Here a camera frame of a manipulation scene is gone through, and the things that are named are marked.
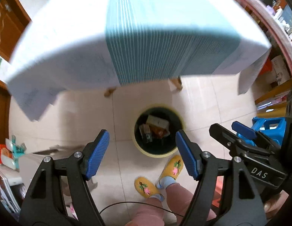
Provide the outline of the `right hand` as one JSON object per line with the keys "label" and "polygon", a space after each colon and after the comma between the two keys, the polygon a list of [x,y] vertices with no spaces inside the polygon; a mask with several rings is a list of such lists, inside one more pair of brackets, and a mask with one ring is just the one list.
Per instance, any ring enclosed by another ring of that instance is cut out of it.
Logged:
{"label": "right hand", "polygon": [[279,194],[274,195],[264,204],[264,211],[266,214],[275,215],[282,205],[285,203],[289,195],[282,190]]}

